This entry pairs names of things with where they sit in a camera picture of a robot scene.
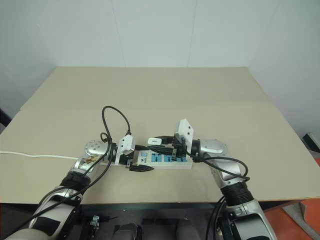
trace table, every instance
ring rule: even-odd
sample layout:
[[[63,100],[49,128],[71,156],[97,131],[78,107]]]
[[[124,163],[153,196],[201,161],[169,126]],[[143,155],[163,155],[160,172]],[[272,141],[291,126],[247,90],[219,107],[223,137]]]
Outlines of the table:
[[[104,131],[103,106],[120,109],[137,144],[172,135],[187,118],[194,138],[219,139],[249,167],[258,201],[320,196],[320,169],[246,67],[57,67],[0,135],[1,151],[78,157]],[[106,112],[113,139],[126,125]],[[0,201],[35,204],[74,160],[0,155]],[[204,163],[192,170],[131,172],[112,166],[83,204],[211,203],[221,196]]]

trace white cable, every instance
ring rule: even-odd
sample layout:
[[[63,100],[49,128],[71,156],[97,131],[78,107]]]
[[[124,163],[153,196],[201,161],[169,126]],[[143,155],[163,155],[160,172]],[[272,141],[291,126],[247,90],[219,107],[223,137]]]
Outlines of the white cable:
[[[73,157],[73,156],[60,156],[60,155],[31,155],[31,154],[26,154],[23,152],[15,152],[15,151],[0,151],[0,154],[16,154],[16,155],[22,155],[26,157],[31,157],[31,158],[60,158],[60,159],[73,159],[77,160],[78,157]]]

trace white wall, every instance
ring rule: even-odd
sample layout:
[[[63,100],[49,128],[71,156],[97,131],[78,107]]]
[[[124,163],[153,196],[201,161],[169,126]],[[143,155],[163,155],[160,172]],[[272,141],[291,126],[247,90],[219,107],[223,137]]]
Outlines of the white wall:
[[[248,66],[278,0],[1,0],[0,107],[55,66]]]
[[[249,69],[298,135],[320,134],[320,1],[282,0]]]

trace power strip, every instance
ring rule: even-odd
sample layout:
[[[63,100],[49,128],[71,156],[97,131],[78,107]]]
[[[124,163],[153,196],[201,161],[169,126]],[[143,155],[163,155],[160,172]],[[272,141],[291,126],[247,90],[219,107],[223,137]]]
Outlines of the power strip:
[[[147,165],[154,169],[189,170],[192,168],[193,161],[185,156],[178,157],[173,161],[171,155],[159,154],[151,150],[141,150],[137,157],[137,164]]]

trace beige tabletop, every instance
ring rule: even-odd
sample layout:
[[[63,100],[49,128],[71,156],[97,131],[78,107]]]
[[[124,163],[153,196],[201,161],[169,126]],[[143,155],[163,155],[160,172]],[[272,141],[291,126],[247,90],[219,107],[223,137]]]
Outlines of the beige tabletop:
[[[248,187],[259,201],[320,196],[320,168],[245,67],[58,67],[0,135],[0,150],[79,157],[104,131],[103,106],[119,108],[137,144],[173,135],[187,118],[194,138],[219,139],[249,167]],[[106,119],[115,142],[126,125]],[[74,160],[0,155],[0,202],[37,203],[59,185]],[[131,172],[112,166],[84,204],[216,202],[210,169]]]

